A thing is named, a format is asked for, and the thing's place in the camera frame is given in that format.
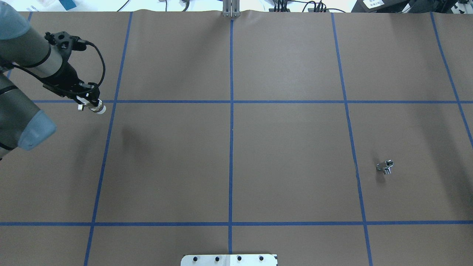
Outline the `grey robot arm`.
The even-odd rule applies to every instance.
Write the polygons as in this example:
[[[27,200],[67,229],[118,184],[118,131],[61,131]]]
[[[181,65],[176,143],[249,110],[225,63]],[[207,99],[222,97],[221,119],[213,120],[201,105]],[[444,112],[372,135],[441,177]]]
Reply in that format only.
[[[65,31],[40,34],[26,17],[1,1],[0,150],[4,158],[15,149],[32,150],[52,136],[57,126],[42,108],[8,76],[22,71],[55,95],[74,101],[78,110],[102,114],[106,106],[100,98],[105,78],[105,61],[97,83],[83,81],[69,59],[74,51],[98,47]]]

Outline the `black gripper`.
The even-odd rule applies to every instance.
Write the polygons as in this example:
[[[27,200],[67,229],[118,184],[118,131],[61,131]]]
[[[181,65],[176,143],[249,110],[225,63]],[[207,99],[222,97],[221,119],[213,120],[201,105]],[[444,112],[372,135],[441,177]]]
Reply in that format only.
[[[74,99],[78,103],[81,101],[77,97],[80,97],[94,107],[99,105],[100,90],[98,84],[82,81],[69,63],[63,63],[56,73],[43,78],[43,83],[59,96]]]

